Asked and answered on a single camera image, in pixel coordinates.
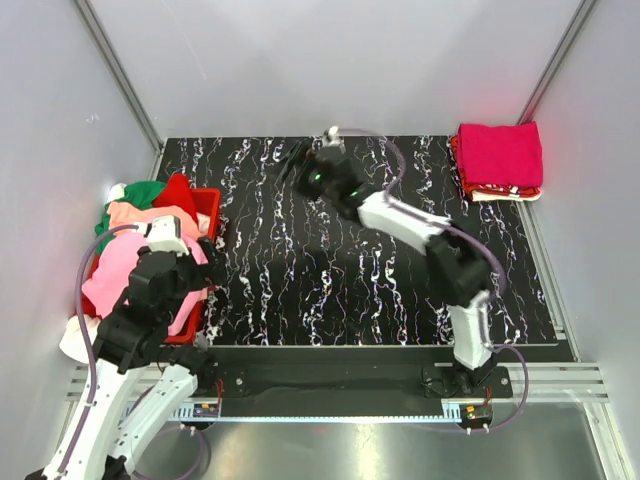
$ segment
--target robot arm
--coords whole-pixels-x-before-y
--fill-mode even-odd
[[[191,345],[183,346],[174,352],[158,383],[119,425],[127,401],[145,367],[158,357],[185,296],[212,285],[215,274],[213,245],[206,238],[198,241],[209,260],[198,265],[180,238],[179,219],[160,217],[152,224],[138,225],[138,231],[144,233],[148,247],[138,251],[128,287],[98,327],[93,346],[97,390],[89,414],[83,419],[91,378],[51,462],[27,479],[130,478],[170,413],[193,395],[199,380],[212,384],[215,379],[213,358]]]
[[[425,256],[432,289],[444,299],[455,337],[452,381],[463,393],[480,385],[496,365],[489,348],[487,300],[491,266],[451,219],[423,212],[358,179],[337,128],[325,132],[322,147],[296,144],[281,161],[280,180],[294,174],[296,191],[315,201],[324,198],[339,214],[363,227],[387,233]]]

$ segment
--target red cloth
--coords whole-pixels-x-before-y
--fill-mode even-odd
[[[182,173],[175,173],[167,182],[165,188],[160,195],[153,201],[154,208],[158,207],[180,207],[187,215],[193,218],[198,224],[198,214],[196,204],[193,201],[193,195],[189,190],[189,179]]]
[[[82,294],[82,313],[93,318],[97,317],[96,307],[94,307],[93,303],[91,303],[91,300],[89,300],[84,293]]]
[[[535,122],[512,127],[462,124],[459,137],[459,165],[469,183],[542,185],[542,145]]]

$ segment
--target pink cloth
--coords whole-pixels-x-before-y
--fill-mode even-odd
[[[198,264],[207,263],[198,242],[187,235],[182,235],[182,240],[191,249]],[[82,285],[82,292],[95,305],[97,314],[102,318],[111,313],[122,290],[129,284],[129,273],[138,262],[138,249],[146,245],[147,241],[141,233],[127,232],[117,236],[107,244],[100,256],[98,268]],[[206,297],[206,290],[191,292],[186,296],[176,319],[169,326],[169,335],[180,333],[195,304]]]
[[[156,217],[173,215],[180,219],[180,230],[182,235],[187,235],[193,240],[197,240],[202,236],[198,230],[198,224],[194,222],[193,218],[191,218],[191,216],[180,207],[160,207],[150,208],[148,210],[139,210],[127,202],[111,202],[107,209],[107,213],[111,215],[109,228],[127,225],[128,223],[133,222],[149,223]],[[125,231],[118,232],[116,235],[123,233],[125,233]]]
[[[536,123],[512,127],[462,124],[459,167],[474,184],[540,187],[542,145]]]

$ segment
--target laundry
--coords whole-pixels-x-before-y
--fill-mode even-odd
[[[492,200],[513,200],[516,202],[533,201],[540,198],[542,192],[538,187],[516,187],[511,185],[483,185],[470,183],[466,172],[460,167],[459,162],[459,137],[456,135],[450,140],[450,148],[453,159],[458,165],[458,174],[462,189],[474,202],[488,202]]]
[[[96,235],[101,235],[109,229],[110,215],[109,206],[115,203],[128,203],[140,210],[147,210],[153,207],[153,201],[160,193],[166,188],[167,184],[164,182],[148,181],[148,182],[136,182],[131,185],[117,184],[111,188],[108,202],[105,205],[104,212],[102,214],[102,220],[98,223],[94,231]],[[113,237],[104,239],[96,248],[96,253],[100,255],[107,244],[113,240]]]
[[[82,313],[89,315],[90,317],[98,316],[98,314],[96,313],[95,305],[91,303],[91,301],[84,294],[82,295]]]
[[[158,207],[180,207],[187,213],[194,222],[198,221],[196,216],[196,204],[189,189],[189,179],[182,173],[176,173],[169,178],[167,188],[153,201],[153,206]]]
[[[210,225],[211,217],[204,213],[198,213],[198,230],[200,231],[200,235],[208,235]]]
[[[84,315],[85,324],[87,325],[87,331],[89,333],[89,340],[93,345],[93,342],[98,335],[98,325],[100,325],[100,319],[94,318],[90,315]],[[65,355],[74,359],[76,362],[87,364],[89,358],[87,356],[87,347],[84,344],[82,338],[82,332],[80,331],[80,322],[78,316],[74,315],[67,322],[67,326],[64,330],[62,340],[60,340],[60,350]]]
[[[198,242],[184,234],[182,235],[182,240],[191,249],[191,253],[198,264],[207,263],[204,252]],[[100,256],[97,270],[82,286],[82,292],[95,305],[98,316],[105,318],[111,313],[122,291],[129,284],[129,273],[138,262],[138,250],[145,246],[147,246],[146,239],[137,232],[123,233],[109,242]],[[169,326],[169,335],[180,333],[195,304],[206,297],[206,289],[191,292],[186,296],[174,322]]]
[[[535,123],[504,127],[462,124],[458,135],[458,165],[469,184],[542,185],[542,145]]]
[[[110,217],[109,228],[127,225],[135,222],[149,223],[156,217],[164,215],[173,215],[180,219],[180,229],[183,235],[187,235],[193,240],[197,240],[202,235],[198,230],[198,224],[185,213],[180,207],[161,207],[150,208],[149,210],[139,210],[130,203],[112,202],[107,209]],[[125,234],[126,232],[118,232],[116,236]]]

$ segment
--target white wall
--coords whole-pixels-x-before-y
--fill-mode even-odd
[[[513,123],[578,0],[92,0],[163,136]]]
[[[640,471],[640,3],[600,2],[536,115],[535,213],[578,348],[597,361]]]
[[[152,152],[70,0],[0,2],[0,476],[53,453],[73,362],[57,349],[110,185]]]

